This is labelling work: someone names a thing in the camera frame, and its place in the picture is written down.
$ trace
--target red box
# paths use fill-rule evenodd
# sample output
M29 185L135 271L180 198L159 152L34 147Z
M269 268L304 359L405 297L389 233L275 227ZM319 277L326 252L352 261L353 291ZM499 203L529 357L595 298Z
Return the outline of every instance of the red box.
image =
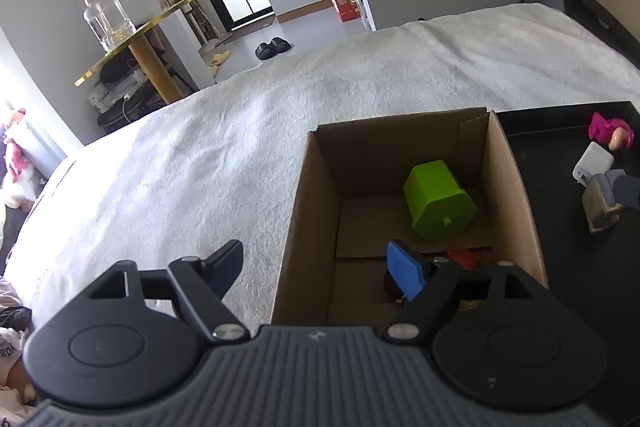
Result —
M352 21L360 16L358 5L351 0L331 0L342 22Z

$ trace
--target gray floor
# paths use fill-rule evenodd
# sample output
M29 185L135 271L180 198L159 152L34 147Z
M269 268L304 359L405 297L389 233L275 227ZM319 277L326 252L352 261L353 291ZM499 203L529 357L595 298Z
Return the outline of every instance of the gray floor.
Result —
M255 49L261 42L270 42L274 37L281 37L290 42L291 51L276 55L264 63L281 60L283 57L303 51L313 50L342 40L353 38L365 33L361 19L342 22L333 7L311 13L283 24L275 21L271 26L257 32L223 43L214 50L204 54L204 60L209 64L210 58L216 53L230 50L231 56L220 66L216 75L216 82L220 83L240 71L255 68L263 63L255 56Z

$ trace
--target yellow table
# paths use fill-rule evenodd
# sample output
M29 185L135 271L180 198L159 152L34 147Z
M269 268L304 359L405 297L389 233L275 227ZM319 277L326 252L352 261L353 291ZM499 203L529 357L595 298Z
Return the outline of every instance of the yellow table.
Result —
M182 92L178 89L178 86L175 85L174 80L169 75L164 64L162 64L162 61L156 55L151 44L149 44L149 41L145 37L145 33L154 26L158 26L162 20L166 19L169 15L178 11L182 6L191 1L193 0L181 0L179 3L167 8L160 15L154 17L144 26L140 27L132 36L104 55L104 57L98 60L98 62L96 62L89 71L78 78L76 80L76 86L81 86L86 79L92 76L92 74L100 71L100 68L103 67L103 65L120 53L124 48L128 47L140 64L142 71L145 72L149 81L156 88L165 103L170 104L180 100L182 98Z

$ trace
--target green plastic toy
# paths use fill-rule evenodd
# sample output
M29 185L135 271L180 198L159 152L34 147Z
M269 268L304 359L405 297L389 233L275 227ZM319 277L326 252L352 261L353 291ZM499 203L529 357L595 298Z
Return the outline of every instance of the green plastic toy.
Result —
M415 166L403 190L412 227L427 241L462 232L478 211L443 160Z

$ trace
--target bed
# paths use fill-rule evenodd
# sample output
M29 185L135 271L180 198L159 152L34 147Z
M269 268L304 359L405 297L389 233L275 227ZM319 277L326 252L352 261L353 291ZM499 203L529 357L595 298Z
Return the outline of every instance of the bed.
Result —
M68 158L5 276L39 326L119 259L164 267L237 238L244 271L225 302L255 330L270 320L306 133L319 123L604 100L637 103L639 71L541 5L413 22L281 57Z

